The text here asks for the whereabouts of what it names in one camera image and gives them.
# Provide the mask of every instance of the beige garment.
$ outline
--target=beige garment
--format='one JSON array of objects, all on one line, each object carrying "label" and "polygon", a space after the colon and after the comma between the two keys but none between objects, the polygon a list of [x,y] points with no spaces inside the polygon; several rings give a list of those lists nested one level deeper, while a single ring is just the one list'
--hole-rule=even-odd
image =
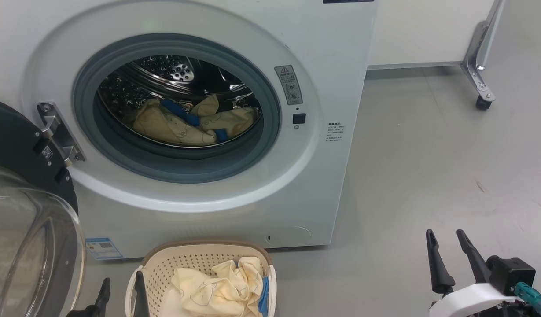
[{"label": "beige garment", "polygon": [[137,112],[133,128],[150,138],[168,143],[214,144],[216,134],[184,122],[169,110],[160,106],[159,100],[149,99]]},{"label": "beige garment", "polygon": [[212,114],[211,116],[200,117],[200,128],[204,131],[225,129],[228,138],[233,138],[252,126],[255,117],[256,110],[254,108],[236,108]]},{"label": "beige garment", "polygon": [[208,98],[196,104],[190,111],[190,114],[198,117],[205,117],[215,114],[218,108],[220,108],[220,103],[217,100],[216,95],[210,95]]},{"label": "beige garment", "polygon": [[195,269],[176,269],[171,282],[180,291],[180,305],[196,316],[254,316],[262,293],[262,264],[258,257],[242,257],[212,267],[216,278]]}]

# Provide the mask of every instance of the laundry basket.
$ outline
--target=laundry basket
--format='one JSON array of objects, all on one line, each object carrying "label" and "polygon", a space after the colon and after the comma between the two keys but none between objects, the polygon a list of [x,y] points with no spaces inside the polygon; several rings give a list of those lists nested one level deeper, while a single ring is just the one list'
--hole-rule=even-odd
[{"label": "laundry basket", "polygon": [[132,274],[125,293],[125,315],[133,317],[135,300],[132,299],[136,273],[141,271],[145,282],[150,317],[188,317],[188,311],[180,308],[180,293],[170,279],[178,267],[197,269],[215,277],[211,268],[230,259],[258,257],[264,275],[269,278],[268,317],[274,317],[276,309],[276,272],[270,256],[262,247],[250,243],[228,241],[194,241],[189,243],[166,243],[150,251]]}]

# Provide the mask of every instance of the white board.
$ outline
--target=white board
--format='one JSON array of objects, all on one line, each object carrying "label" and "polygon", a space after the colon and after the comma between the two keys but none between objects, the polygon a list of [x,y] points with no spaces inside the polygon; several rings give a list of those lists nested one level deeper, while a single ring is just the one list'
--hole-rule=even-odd
[{"label": "white board", "polygon": [[493,0],[379,0],[372,69],[461,62]]}]

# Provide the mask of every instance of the gray rubber seal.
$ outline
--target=gray rubber seal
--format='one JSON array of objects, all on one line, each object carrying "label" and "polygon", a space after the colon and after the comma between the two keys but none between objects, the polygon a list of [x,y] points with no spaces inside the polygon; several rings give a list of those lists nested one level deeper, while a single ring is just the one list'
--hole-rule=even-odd
[{"label": "gray rubber seal", "polygon": [[[245,135],[206,149],[166,147],[130,132],[108,114],[96,91],[119,66],[165,54],[201,59],[234,74],[257,97],[264,116]],[[250,168],[272,148],[280,128],[276,92],[260,70],[229,48],[182,34],[145,34],[103,48],[75,80],[73,107],[89,140],[108,159],[139,175],[172,183],[213,182]]]}]

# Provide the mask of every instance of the door hinge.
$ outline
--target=door hinge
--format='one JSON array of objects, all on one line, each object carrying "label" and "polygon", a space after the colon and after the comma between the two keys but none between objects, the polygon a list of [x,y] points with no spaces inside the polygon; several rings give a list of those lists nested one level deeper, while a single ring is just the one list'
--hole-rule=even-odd
[{"label": "door hinge", "polygon": [[59,115],[55,103],[42,102],[37,104],[37,113],[45,125],[45,128],[41,131],[43,136],[51,140],[61,152],[67,167],[71,166],[73,162],[87,160],[81,151],[81,147],[79,147],[69,128],[67,128]]}]

